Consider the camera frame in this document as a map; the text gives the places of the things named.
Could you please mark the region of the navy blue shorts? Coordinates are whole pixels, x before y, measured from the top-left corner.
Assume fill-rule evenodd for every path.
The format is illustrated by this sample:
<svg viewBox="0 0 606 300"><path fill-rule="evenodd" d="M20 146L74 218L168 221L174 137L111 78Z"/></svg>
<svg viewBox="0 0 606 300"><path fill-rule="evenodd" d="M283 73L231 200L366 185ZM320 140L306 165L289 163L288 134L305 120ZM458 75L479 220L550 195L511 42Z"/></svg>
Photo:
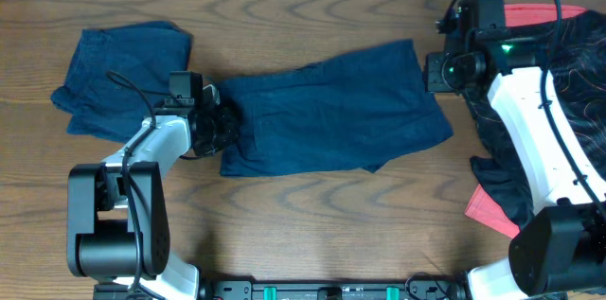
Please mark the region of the navy blue shorts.
<svg viewBox="0 0 606 300"><path fill-rule="evenodd" d="M288 72L225 80L220 92L241 114L238 141L223 152L224 177L375 172L453 134L425 90L410 40Z"/></svg>

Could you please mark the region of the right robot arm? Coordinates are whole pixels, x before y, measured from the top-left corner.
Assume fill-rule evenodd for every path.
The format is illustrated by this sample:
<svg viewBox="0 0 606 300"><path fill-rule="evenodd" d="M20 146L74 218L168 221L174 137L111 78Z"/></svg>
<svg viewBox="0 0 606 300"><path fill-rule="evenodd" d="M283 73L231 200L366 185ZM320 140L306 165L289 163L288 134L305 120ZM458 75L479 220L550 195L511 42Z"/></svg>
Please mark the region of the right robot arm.
<svg viewBox="0 0 606 300"><path fill-rule="evenodd" d="M605 182L567 121L553 77L539 66L492 73L484 58L426 57L427 90L449 93L488 82L488 101L512 140L528 181L532 221L506 258L466 274L470 299L530 299L605 285Z"/></svg>

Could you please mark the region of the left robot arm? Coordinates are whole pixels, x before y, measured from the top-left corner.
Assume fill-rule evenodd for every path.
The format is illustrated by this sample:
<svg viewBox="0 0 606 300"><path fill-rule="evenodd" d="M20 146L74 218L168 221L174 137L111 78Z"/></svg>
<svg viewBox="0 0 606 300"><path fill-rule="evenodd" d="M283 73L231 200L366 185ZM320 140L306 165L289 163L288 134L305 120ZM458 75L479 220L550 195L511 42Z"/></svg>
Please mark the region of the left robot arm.
<svg viewBox="0 0 606 300"><path fill-rule="evenodd" d="M97 280L96 299L210 299L198 267L170 248L163 179L193 151L212 156L235 142L237 112L218 102L168 98L125 146L68 177L67 265Z"/></svg>

